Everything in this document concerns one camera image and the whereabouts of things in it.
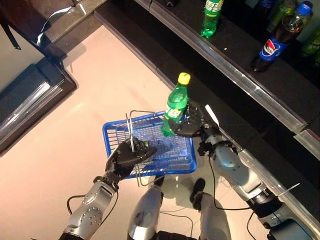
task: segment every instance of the robotic arm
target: robotic arm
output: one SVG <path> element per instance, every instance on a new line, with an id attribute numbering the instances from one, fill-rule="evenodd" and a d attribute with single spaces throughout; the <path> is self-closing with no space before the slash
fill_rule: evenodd
<path id="1" fill-rule="evenodd" d="M 127 177 L 135 164 L 152 156 L 157 150 L 148 147 L 143 141 L 133 137 L 135 152 L 132 152 L 130 139 L 119 144 L 110 155 L 103 176 L 97 176 L 79 208 L 72 213 L 68 226 L 59 240 L 88 240 L 98 230 L 103 214 L 118 191 L 118 183 Z"/>
<path id="2" fill-rule="evenodd" d="M 188 106 L 189 118 L 180 124 L 169 120 L 177 135 L 200 137 L 198 152 L 213 157 L 215 169 L 223 176 L 258 216 L 262 225 L 269 229 L 268 240 L 312 240 L 304 225 L 294 213 L 260 181 L 257 174 L 245 166 L 235 147 L 224 140 L 219 122 L 207 105 L 206 111 L 192 102 Z"/>

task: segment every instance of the plastic shopping basket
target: plastic shopping basket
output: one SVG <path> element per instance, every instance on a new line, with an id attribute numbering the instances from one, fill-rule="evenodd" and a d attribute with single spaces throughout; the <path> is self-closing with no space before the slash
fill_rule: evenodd
<path id="1" fill-rule="evenodd" d="M 164 111 L 132 118 L 133 136 L 148 141 L 157 152 L 147 161 L 137 164 L 139 175 L 159 176 L 165 174 L 187 174 L 197 169 L 197 161 L 192 138 L 181 136 L 164 137 L 161 125 Z M 106 153 L 110 156 L 119 143 L 130 137 L 127 121 L 107 122 L 102 128 Z M 135 178 L 133 170 L 128 178 Z"/>

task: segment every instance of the blue bottle cap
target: blue bottle cap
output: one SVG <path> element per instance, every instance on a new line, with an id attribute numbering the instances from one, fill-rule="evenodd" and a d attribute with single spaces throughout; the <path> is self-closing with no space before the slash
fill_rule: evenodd
<path id="1" fill-rule="evenodd" d="M 303 1 L 297 8 L 297 12 L 298 14 L 302 15 L 302 16 L 306 16 L 309 15 L 311 13 L 312 10 L 312 3 L 309 1 Z"/>

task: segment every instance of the cable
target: cable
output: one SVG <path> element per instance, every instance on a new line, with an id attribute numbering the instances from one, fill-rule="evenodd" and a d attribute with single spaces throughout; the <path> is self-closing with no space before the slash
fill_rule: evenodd
<path id="1" fill-rule="evenodd" d="M 212 165 L 211 165 L 210 156 L 209 156 L 209 164 L 210 164 L 210 168 L 211 168 L 212 175 L 213 175 L 213 203 L 214 203 L 214 206 L 215 206 L 217 209 L 219 209 L 219 210 L 227 210 L 227 211 L 240 211 L 240 210 L 248 210 L 248 209 L 251 209 L 250 207 L 243 207 L 243 208 L 221 208 L 221 207 L 218 207 L 218 206 L 217 206 L 217 204 L 216 204 L 216 176 L 215 176 L 214 169 L 212 168 Z"/>
<path id="2" fill-rule="evenodd" d="M 116 193 L 116 199 L 115 199 L 115 201 L 114 201 L 114 204 L 113 204 L 110 212 L 108 213 L 108 215 L 107 215 L 107 216 L 103 219 L 103 221 L 101 222 L 100 227 L 101 227 L 102 224 L 104 224 L 105 220 L 106 220 L 106 219 L 109 217 L 109 215 L 112 213 L 113 209 L 115 208 L 115 206 L 116 206 L 116 204 L 117 204 L 117 202 L 118 202 L 119 193 L 118 193 L 117 191 L 116 191 L 115 193 Z"/>
<path id="3" fill-rule="evenodd" d="M 161 211 L 163 213 L 174 213 L 174 212 L 178 212 L 178 211 L 181 211 L 183 209 L 186 209 L 187 207 L 183 207 L 183 208 L 179 208 L 177 210 L 168 210 L 168 211 Z"/>
<path id="4" fill-rule="evenodd" d="M 160 212 L 161 214 L 167 214 L 167 215 L 170 215 L 170 216 L 173 216 L 173 217 L 179 217 L 179 218 L 187 218 L 191 221 L 191 232 L 190 232 L 190 238 L 192 238 L 192 231 L 194 230 L 194 221 L 192 221 L 192 219 L 188 216 L 180 216 L 180 215 L 174 215 L 174 214 L 171 214 L 171 213 L 167 213 L 167 212 L 163 212 L 161 211 Z"/>
<path id="5" fill-rule="evenodd" d="M 69 214 L 72 214 L 71 208 L 70 208 L 70 201 L 72 199 L 76 199 L 76 198 L 84 198 L 86 196 L 86 194 L 84 195 L 74 195 L 68 198 L 68 200 L 66 201 L 66 208 L 68 209 Z"/>
<path id="6" fill-rule="evenodd" d="M 252 218 L 252 216 L 254 215 L 254 212 L 251 213 L 249 219 L 248 219 L 248 222 L 246 223 L 246 229 L 248 231 L 248 233 L 250 234 L 250 236 L 252 237 L 253 240 L 256 240 L 256 238 L 251 234 L 250 230 L 249 230 L 249 223 L 250 223 L 250 220 Z"/>

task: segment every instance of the tile floor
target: tile floor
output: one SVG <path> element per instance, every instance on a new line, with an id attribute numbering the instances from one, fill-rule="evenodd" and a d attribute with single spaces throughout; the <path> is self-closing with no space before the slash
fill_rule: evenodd
<path id="1" fill-rule="evenodd" d="M 66 200 L 83 194 L 95 176 L 104 173 L 107 160 L 102 126 L 121 120 L 133 109 L 161 111 L 168 87 L 103 26 L 68 54 L 66 69 L 79 88 L 0 159 L 2 192 L 0 240 L 58 239 L 68 224 Z M 200 214 L 191 208 L 194 181 L 213 178 L 206 158 L 198 157 L 192 174 L 166 176 L 161 209 L 187 215 L 194 221 L 192 236 L 200 234 Z M 226 208 L 246 207 L 223 178 L 217 179 L 216 199 Z M 147 187 L 135 179 L 120 184 L 118 203 L 93 240 L 125 240 L 129 216 Z M 71 203 L 75 209 L 79 200 Z M 249 240 L 246 224 L 251 211 L 227 211 L 232 239 Z M 190 234 L 187 219 L 160 215 L 158 229 Z M 257 240 L 267 231 L 254 216 L 250 229 Z"/>

